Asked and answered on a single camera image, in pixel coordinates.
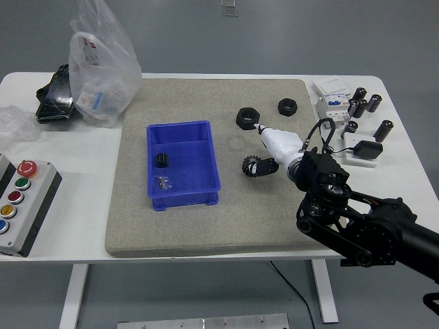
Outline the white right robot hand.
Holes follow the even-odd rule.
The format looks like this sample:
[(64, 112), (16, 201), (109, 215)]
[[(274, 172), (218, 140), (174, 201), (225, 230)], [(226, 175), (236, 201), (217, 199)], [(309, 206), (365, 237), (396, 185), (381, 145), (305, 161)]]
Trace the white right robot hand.
[(254, 127), (261, 136), (261, 142), (272, 156), (261, 159), (258, 156), (244, 158), (241, 170), (251, 178), (261, 177), (276, 173), (282, 165), (287, 177), (293, 181), (304, 151), (300, 137), (293, 132), (274, 129), (255, 123)]

